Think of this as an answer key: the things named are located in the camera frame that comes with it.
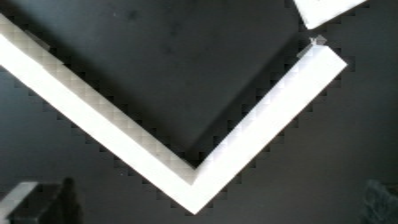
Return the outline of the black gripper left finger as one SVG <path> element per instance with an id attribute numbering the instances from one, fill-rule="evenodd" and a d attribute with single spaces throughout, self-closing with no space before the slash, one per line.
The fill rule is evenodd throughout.
<path id="1" fill-rule="evenodd" d="M 75 181 L 22 182 L 0 199 L 0 224 L 81 224 Z"/>

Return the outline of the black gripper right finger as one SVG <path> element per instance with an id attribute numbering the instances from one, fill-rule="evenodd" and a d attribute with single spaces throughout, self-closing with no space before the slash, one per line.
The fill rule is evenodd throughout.
<path id="1" fill-rule="evenodd" d="M 398 183 L 369 181 L 361 224 L 398 224 Z"/>

